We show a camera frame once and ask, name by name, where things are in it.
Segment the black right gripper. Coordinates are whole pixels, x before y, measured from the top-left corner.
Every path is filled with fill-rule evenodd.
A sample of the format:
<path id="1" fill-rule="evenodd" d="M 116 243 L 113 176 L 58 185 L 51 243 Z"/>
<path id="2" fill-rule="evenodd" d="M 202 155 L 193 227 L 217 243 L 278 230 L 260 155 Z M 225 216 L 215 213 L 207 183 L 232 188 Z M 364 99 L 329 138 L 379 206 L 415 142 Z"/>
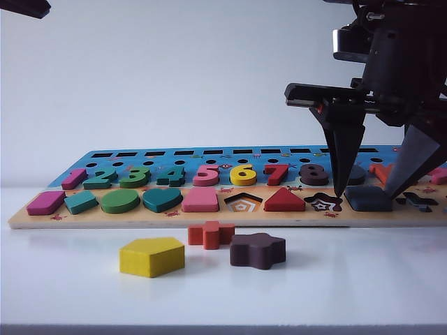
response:
<path id="1" fill-rule="evenodd" d="M 363 63 L 349 88 L 289 84 L 286 104 L 308 107 L 322 126 L 335 195 L 348 184 L 366 114 L 401 126 L 413 116 L 440 116 L 446 102 L 445 1 L 350 1 L 356 19 L 333 32 L 333 56 Z M 396 198 L 441 165 L 441 122 L 408 128 L 385 193 Z"/>

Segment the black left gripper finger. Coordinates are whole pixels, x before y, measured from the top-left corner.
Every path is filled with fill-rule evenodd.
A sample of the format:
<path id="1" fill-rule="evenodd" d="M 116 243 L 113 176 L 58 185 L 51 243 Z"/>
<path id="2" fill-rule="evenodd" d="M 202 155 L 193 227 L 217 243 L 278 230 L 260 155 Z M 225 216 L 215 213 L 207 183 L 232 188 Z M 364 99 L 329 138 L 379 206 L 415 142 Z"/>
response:
<path id="1" fill-rule="evenodd" d="M 51 9 L 46 0 L 0 0 L 1 9 L 34 18 L 45 17 Z"/>

